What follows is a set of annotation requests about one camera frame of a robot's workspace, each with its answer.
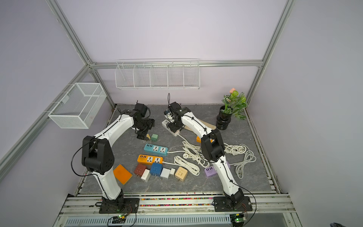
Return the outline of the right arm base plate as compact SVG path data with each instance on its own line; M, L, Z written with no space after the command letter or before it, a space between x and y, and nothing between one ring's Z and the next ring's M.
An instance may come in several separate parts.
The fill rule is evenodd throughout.
M237 202L227 197L214 197L212 205L215 212L248 212L253 211L250 198L245 196Z

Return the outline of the white usb charger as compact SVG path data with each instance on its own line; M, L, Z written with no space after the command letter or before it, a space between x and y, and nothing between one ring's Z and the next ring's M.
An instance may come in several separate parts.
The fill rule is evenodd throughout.
M141 180L144 181L144 182L148 182L150 177L151 177L150 171L148 169L145 169L142 176L141 176Z
M161 177L161 178L168 179L168 178L169 178L169 176L170 176L170 173L171 173L171 170L170 170L170 169L163 168L163 169L162 169L162 172L161 172L161 174L160 174L160 177Z

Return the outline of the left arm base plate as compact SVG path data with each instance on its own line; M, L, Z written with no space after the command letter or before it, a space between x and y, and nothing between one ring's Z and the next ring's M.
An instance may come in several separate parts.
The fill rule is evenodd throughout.
M100 214L130 214L138 212L139 203L139 198L123 198L120 201L110 201L102 198L102 201L96 202L95 206L99 208Z

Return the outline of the blue cube socket adapter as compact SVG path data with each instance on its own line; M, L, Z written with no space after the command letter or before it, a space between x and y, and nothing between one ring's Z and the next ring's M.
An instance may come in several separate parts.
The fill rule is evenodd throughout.
M152 176L161 176L163 166L160 163L153 163L150 169L150 174Z

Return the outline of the red cube socket adapter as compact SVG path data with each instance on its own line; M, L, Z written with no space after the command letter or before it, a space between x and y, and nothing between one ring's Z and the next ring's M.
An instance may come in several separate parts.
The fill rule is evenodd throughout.
M136 176L142 177L142 175L144 174L145 170L147 169L147 167L142 164L142 163L138 163L138 165L136 166L135 170L134 170L134 174Z

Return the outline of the green plug adapter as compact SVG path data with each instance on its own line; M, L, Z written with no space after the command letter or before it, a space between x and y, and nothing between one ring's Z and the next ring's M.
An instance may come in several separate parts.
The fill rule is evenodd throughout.
M152 134L150 140L151 141L158 141L159 135L158 134Z

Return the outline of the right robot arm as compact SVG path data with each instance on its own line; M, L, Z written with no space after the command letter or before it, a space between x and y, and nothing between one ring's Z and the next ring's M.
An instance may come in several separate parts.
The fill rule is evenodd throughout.
M216 170L223 186L226 203L234 210L242 207L245 195L228 167L220 131L206 126L189 108L181 107L177 102L169 104L164 115L169 121L167 128L171 132L177 132L187 126L201 139L201 154Z

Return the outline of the orange power strip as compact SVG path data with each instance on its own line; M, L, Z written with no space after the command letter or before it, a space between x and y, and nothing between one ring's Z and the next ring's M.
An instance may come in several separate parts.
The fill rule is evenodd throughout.
M150 156L150 155L143 155L140 154L138 159L138 163L144 164L144 165L152 165L153 163L163 163L163 158L158 156Z
M201 138L197 136L196 142L201 143L202 142Z

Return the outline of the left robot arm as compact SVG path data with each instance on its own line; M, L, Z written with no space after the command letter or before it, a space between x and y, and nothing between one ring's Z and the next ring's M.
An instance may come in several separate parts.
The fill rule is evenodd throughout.
M113 144L128 130L133 129L137 139L147 141L148 131L155 126L151 111L137 103L132 110L123 110L113 123L94 136L86 136L82 142L81 163L98 181L105 201L116 202L123 198L122 189L113 173Z

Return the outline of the purple power strip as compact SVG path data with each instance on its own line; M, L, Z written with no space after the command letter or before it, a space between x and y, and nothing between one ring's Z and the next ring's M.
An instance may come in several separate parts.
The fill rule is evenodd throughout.
M223 176L226 174L226 171L222 165L212 165L208 168L205 168L204 172L207 177L211 177L214 175Z

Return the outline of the teal power strip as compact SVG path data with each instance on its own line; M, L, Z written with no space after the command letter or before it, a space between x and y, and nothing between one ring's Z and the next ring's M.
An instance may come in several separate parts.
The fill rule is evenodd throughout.
M148 144L148 143L144 146L144 150L146 152L151 152L151 153L157 154L159 156L167 156L167 153L168 153L167 147Z

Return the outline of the beige cube socket adapter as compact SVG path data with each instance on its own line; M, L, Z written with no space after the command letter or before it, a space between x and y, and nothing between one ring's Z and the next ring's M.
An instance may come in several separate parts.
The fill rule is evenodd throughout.
M180 166L175 172L175 178L179 181L184 182L188 175L188 170Z

